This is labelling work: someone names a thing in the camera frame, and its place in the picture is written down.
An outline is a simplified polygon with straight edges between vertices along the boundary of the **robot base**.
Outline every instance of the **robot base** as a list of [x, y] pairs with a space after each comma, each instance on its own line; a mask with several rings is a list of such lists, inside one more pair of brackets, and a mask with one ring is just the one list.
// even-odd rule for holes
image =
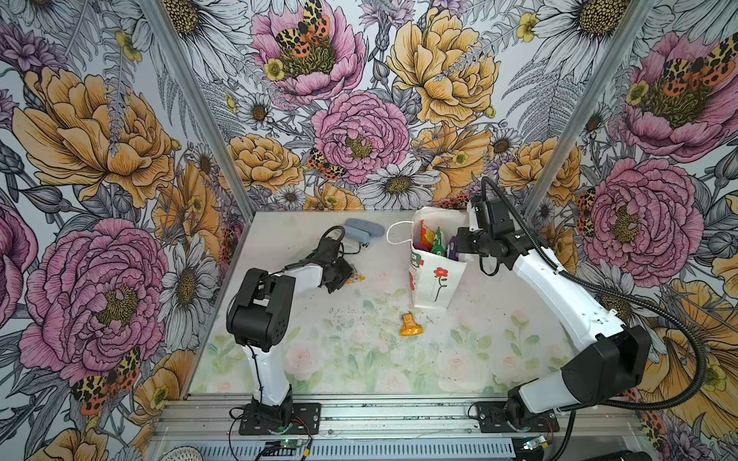
[[310, 434], [316, 435], [320, 429], [320, 403], [295, 403], [292, 408], [292, 417], [305, 421], [308, 427], [293, 422], [285, 432], [282, 432], [282, 428], [264, 419], [257, 420], [255, 412], [257, 406], [258, 403], [246, 405], [244, 417], [238, 427], [240, 435], [307, 435], [308, 429]]
[[[501, 401], [477, 402], [474, 404], [477, 409], [479, 429], [482, 434], [521, 432], [508, 422], [505, 405], [506, 402]], [[526, 425], [530, 427], [530, 432], [559, 431], [559, 422], [556, 421], [556, 415], [553, 411], [541, 413], [531, 418], [529, 421], [526, 421]]]

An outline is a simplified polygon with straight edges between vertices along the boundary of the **orange candy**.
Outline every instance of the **orange candy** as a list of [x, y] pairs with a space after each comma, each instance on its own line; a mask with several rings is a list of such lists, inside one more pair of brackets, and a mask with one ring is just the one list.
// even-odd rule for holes
[[423, 327], [415, 323], [415, 318], [411, 313], [402, 316], [404, 326], [400, 330], [402, 336], [414, 336], [423, 333]]

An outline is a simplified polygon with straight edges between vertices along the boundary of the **metal vent grille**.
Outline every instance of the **metal vent grille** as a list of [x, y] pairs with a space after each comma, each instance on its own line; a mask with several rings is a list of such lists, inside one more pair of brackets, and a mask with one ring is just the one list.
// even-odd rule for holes
[[[227, 441], [181, 443], [197, 448], [204, 461], [233, 461]], [[236, 442], [233, 451], [240, 461], [256, 458], [264, 442]], [[302, 450], [261, 457], [262, 460], [299, 460]], [[487, 460], [514, 457], [509, 438], [417, 439], [417, 440], [315, 440], [309, 460]]]

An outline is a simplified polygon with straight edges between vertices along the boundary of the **paper shopping bag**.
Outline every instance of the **paper shopping bag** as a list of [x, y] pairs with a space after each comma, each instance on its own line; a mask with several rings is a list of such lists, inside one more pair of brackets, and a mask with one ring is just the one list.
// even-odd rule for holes
[[410, 293], [413, 305], [417, 308], [446, 309], [466, 263], [415, 249], [415, 244], [420, 243], [421, 239], [421, 220], [433, 230], [440, 227], [444, 235], [450, 238], [465, 224], [466, 214], [454, 209], [424, 207], [413, 216], [410, 245]]

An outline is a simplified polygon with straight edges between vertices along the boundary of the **bag handle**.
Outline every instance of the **bag handle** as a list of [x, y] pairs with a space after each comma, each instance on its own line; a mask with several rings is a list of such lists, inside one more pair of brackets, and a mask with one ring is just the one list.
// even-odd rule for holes
[[393, 241], [390, 240], [390, 229], [392, 229], [394, 226], [397, 226], [398, 224], [403, 224], [403, 223], [411, 223], [412, 224], [413, 222], [412, 221], [398, 221], [398, 222], [394, 223], [392, 226], [389, 226], [387, 228], [387, 233], [385, 234], [385, 236], [387, 238], [387, 242], [389, 242], [390, 245], [399, 245], [400, 243], [412, 242], [413, 241], [413, 238], [412, 237], [411, 238], [408, 238], [407, 240], [403, 240], [402, 242], [393, 242]]

